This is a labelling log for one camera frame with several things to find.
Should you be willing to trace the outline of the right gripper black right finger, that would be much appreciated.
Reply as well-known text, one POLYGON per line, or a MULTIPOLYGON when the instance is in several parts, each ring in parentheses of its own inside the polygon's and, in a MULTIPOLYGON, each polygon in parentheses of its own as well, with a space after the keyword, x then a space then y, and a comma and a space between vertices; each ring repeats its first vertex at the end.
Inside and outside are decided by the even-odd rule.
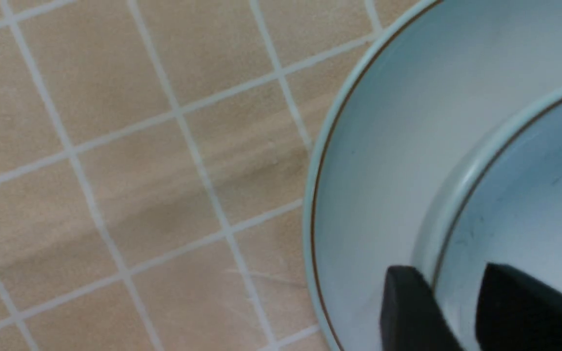
POLYGON ((482 351, 562 351, 562 292, 510 265, 487 264, 475 337, 482 351))

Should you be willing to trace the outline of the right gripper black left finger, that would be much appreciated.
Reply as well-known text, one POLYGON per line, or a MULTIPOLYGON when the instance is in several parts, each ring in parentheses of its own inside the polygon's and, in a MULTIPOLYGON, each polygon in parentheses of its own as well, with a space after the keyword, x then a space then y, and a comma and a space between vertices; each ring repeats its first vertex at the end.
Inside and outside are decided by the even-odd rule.
POLYGON ((384 351, 461 351, 430 286, 415 267, 392 265, 381 305, 384 351))

